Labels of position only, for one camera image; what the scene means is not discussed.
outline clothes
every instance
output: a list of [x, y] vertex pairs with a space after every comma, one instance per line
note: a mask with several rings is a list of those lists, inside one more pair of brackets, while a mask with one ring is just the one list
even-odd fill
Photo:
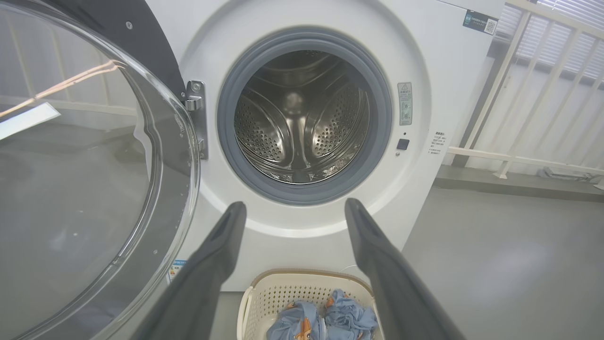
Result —
[[266, 339], [326, 340], [325, 329], [325, 320], [319, 317], [314, 304], [296, 301], [279, 314], [279, 319], [266, 332]]
[[333, 291], [326, 307], [325, 323], [329, 326], [329, 340], [369, 340], [371, 330], [378, 326], [373, 309], [363, 308], [341, 289]]

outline warning label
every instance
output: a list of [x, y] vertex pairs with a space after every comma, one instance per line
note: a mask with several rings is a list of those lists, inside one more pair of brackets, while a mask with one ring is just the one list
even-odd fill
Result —
[[176, 274], [184, 267], [187, 263], [187, 260], [174, 260], [174, 263], [170, 266], [170, 270], [168, 271], [167, 279], [168, 283], [174, 281]]
[[430, 147], [428, 148], [428, 153], [432, 155], [440, 155], [445, 148], [445, 141], [447, 138], [445, 137], [444, 132], [435, 132], [432, 137]]
[[411, 83], [399, 83], [399, 125], [410, 125], [413, 119], [413, 92]]

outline basket rim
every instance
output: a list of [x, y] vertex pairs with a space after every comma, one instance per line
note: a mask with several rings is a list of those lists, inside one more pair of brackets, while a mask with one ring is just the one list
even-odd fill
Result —
[[344, 273], [336, 273], [329, 272], [328, 270], [318, 270], [318, 269], [296, 269], [296, 268], [282, 268], [282, 269], [270, 269], [267, 270], [260, 275], [258, 275], [251, 283], [251, 287], [256, 288], [256, 285], [267, 276], [275, 275], [275, 274], [305, 274], [305, 275], [321, 275], [321, 276], [331, 276], [334, 278], [342, 278], [350, 281], [354, 281], [361, 285], [364, 289], [367, 290], [369, 295], [375, 299], [373, 295], [373, 291], [371, 286], [369, 286], [365, 281], [359, 279], [356, 276], [344, 274]]

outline washing machine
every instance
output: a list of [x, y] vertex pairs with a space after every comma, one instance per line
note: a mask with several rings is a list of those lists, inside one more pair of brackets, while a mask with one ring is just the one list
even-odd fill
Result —
[[344, 203], [402, 250], [503, 3], [0, 1], [3, 337], [123, 322], [235, 201], [223, 291], [367, 280]]

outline washing machine drum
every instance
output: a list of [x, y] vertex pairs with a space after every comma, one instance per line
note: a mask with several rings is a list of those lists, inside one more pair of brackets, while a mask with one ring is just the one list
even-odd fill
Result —
[[343, 59], [295, 51], [261, 67], [239, 97], [241, 152], [276, 181], [305, 185], [335, 176], [357, 156], [371, 117], [371, 92]]

